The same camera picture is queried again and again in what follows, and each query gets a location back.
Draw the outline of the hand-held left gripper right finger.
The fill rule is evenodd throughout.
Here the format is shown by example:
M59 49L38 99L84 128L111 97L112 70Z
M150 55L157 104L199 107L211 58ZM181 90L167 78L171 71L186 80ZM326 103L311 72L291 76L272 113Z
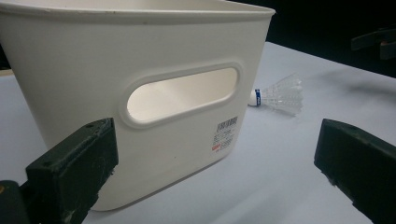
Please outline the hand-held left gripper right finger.
M396 146L324 119L314 164L374 224L396 224Z

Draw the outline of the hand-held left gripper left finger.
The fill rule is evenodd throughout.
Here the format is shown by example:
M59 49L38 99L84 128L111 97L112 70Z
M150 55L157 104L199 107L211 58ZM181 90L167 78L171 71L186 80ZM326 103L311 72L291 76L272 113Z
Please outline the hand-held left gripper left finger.
M25 168L29 218L34 224L81 224L118 163L114 120L82 126Z

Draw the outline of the white plastic storage bin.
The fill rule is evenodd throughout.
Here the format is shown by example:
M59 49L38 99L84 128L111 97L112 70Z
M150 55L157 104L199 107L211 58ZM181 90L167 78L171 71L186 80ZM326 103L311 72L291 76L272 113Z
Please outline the white plastic storage bin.
M96 209L138 202L235 145L273 10L227 0L0 0L0 46L48 147L114 120Z

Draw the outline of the white plastic shuttlecock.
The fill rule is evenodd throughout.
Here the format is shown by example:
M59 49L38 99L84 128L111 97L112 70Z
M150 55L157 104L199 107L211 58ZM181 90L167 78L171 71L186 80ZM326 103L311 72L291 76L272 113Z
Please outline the white plastic shuttlecock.
M302 81L292 74L265 89L252 90L247 104L266 106L295 116L302 111L303 99Z

